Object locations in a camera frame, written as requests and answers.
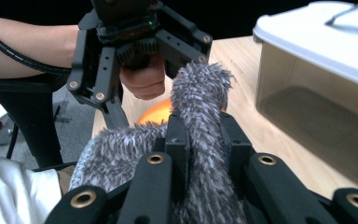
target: clear plastic box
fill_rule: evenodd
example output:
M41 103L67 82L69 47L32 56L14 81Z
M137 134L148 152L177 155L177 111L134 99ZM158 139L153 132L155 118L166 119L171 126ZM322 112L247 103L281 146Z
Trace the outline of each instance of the clear plastic box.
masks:
M262 54L257 110L358 181L358 10L314 2L258 19Z

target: orange ball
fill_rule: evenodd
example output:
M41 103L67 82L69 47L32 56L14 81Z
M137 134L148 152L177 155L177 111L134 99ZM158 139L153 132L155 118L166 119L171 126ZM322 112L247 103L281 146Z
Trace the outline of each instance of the orange ball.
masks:
M160 124L161 122L167 123L172 112L171 109L172 102L170 99L166 99L146 110L138 119L138 124L146 124L148 121L157 124Z

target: fluffy gray toy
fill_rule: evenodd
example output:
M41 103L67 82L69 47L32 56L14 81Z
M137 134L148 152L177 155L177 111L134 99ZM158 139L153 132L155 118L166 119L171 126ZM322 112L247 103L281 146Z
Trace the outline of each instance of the fluffy gray toy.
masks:
M219 131L230 78L217 63L189 63L173 81L172 109L180 113L193 148L189 186L185 199L174 206L173 223L246 222L227 174ZM132 179L138 160L166 131L166 124L153 123L102 131L82 152L70 189L87 184L111 191Z

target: finger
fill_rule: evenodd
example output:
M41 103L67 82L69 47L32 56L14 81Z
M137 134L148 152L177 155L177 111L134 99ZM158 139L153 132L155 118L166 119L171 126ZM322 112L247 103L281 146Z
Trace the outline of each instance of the finger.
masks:
M136 96L136 98L144 100L144 101L148 101L148 100L153 100L154 98L160 96L161 94L152 94L152 95L145 95L145 96Z
M121 82L128 87L146 87L165 78L164 59L161 56L152 56L146 68L131 70L127 67L121 68Z
M164 85L164 81L159 82L159 83L155 83L151 86L148 87L129 87L127 88L130 92L132 92L132 94L136 95L136 96L146 96L146 95L161 95L162 93L165 92L165 85Z

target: floor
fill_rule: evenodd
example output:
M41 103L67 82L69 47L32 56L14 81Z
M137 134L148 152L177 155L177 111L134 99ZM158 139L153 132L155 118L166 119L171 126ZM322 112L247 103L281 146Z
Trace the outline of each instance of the floor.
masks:
M89 105L81 105L65 87L53 93L53 104L55 109L60 108L56 117L56 129L62 147L62 158L64 162L77 161L91 138L95 109ZM0 120L3 121L0 130L0 156L5 157L13 122L7 114L2 115L2 112ZM37 168L36 160L21 133L18 135L11 159L24 163L29 169Z

